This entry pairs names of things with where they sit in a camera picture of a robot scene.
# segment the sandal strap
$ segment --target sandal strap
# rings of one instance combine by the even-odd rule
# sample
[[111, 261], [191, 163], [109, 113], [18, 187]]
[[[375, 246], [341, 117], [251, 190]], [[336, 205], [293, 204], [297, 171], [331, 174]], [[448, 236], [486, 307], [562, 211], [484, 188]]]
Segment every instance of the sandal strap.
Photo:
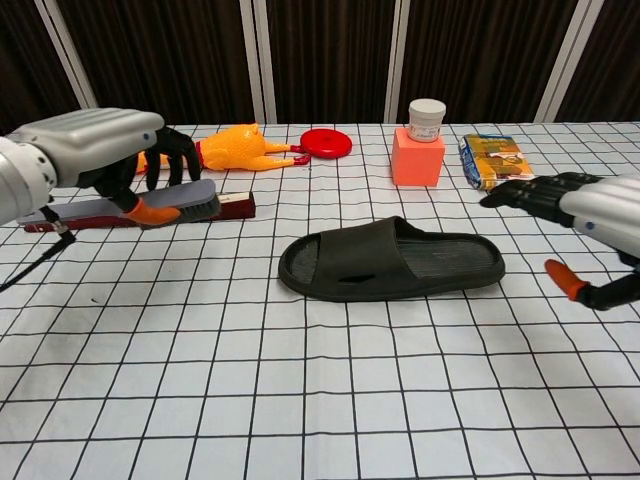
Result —
[[393, 282], [416, 280], [398, 249], [399, 222], [406, 223], [406, 220], [390, 217], [322, 232], [312, 283], [335, 285], [342, 290], [348, 284], [366, 282], [367, 290], [388, 290]]

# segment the orange box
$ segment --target orange box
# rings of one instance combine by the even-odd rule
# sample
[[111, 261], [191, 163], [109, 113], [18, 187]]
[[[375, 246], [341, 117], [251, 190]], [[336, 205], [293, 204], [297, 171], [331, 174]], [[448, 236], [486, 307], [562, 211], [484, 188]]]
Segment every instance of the orange box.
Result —
[[438, 185], [444, 160], [444, 142], [416, 142], [409, 138], [406, 128], [397, 128], [391, 154], [393, 183], [398, 186]]

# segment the black cable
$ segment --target black cable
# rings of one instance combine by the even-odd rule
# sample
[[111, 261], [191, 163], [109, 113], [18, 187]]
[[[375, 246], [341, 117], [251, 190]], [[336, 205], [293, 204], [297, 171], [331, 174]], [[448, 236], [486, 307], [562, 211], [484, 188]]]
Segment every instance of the black cable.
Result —
[[47, 220], [47, 222], [51, 223], [54, 226], [55, 231], [58, 233], [58, 235], [60, 235], [60, 240], [58, 240], [46, 252], [40, 255], [40, 258], [38, 258], [35, 262], [33, 262], [31, 265], [29, 265], [27, 268], [25, 268], [23, 271], [15, 275], [7, 282], [0, 285], [0, 293], [18, 283], [29, 273], [34, 271], [39, 265], [43, 264], [47, 260], [50, 260], [76, 241], [76, 237], [69, 231], [67, 226], [60, 221], [60, 217], [56, 212], [54, 212], [47, 206], [42, 207], [40, 211], [44, 215], [44, 218]]

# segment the jar label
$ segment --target jar label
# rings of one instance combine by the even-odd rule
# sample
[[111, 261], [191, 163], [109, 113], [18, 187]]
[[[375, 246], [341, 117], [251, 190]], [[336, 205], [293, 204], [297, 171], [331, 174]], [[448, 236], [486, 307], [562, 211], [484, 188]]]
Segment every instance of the jar label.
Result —
[[409, 125], [409, 134], [414, 138], [435, 141], [438, 139], [438, 135], [440, 134], [440, 125], [430, 125], [430, 126], [422, 126], [422, 125]]

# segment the white jar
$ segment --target white jar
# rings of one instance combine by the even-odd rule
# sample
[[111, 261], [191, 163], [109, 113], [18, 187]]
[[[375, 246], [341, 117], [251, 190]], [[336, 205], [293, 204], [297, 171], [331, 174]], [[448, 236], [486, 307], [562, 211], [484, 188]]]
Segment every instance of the white jar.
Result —
[[435, 142], [446, 112], [447, 106], [439, 100], [413, 100], [409, 104], [409, 137], [416, 142]]

